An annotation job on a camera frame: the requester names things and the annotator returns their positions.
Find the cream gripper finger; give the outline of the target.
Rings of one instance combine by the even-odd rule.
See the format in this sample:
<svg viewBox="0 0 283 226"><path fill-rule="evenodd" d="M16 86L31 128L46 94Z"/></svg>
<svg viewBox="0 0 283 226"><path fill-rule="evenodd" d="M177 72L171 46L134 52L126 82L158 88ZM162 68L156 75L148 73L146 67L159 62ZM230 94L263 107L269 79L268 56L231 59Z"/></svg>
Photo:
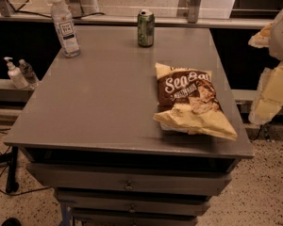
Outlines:
<svg viewBox="0 0 283 226"><path fill-rule="evenodd" d="M283 107L283 61L274 69L265 68L258 81L255 99L251 105L248 120L262 125Z"/></svg>
<svg viewBox="0 0 283 226"><path fill-rule="evenodd" d="M270 45L272 25L272 23L269 23L264 26L257 34L251 37L248 44L256 48L268 48Z"/></svg>

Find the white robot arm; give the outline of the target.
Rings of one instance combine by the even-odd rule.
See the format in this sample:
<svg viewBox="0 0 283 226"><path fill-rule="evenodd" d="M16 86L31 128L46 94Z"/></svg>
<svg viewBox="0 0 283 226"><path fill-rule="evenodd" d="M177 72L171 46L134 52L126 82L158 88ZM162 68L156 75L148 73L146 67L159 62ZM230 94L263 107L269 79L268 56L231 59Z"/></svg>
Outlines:
<svg viewBox="0 0 283 226"><path fill-rule="evenodd" d="M252 36L248 44L256 48L266 47L269 55L279 60L274 69L263 70L251 105L248 120L262 125L271 121L283 107L283 9L271 23Z"/></svg>

